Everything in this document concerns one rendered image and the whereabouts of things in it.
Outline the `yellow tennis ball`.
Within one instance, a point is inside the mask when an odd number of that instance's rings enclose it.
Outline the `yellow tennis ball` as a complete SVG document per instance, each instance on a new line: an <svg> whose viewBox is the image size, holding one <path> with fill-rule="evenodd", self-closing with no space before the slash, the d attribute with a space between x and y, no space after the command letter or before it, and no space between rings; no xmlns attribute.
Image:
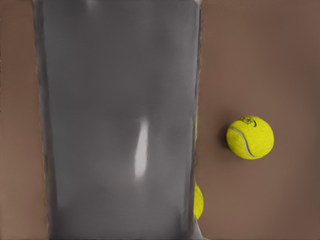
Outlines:
<svg viewBox="0 0 320 240"><path fill-rule="evenodd" d="M198 220L201 217L203 210L204 210L204 197L203 197L201 189L199 188L199 186L195 182L195 184L194 184L193 214L194 214L196 220Z"/></svg>
<svg viewBox="0 0 320 240"><path fill-rule="evenodd" d="M238 157L256 160L266 156L275 143L271 126L257 116L245 116L234 121L226 131L229 149Z"/></svg>

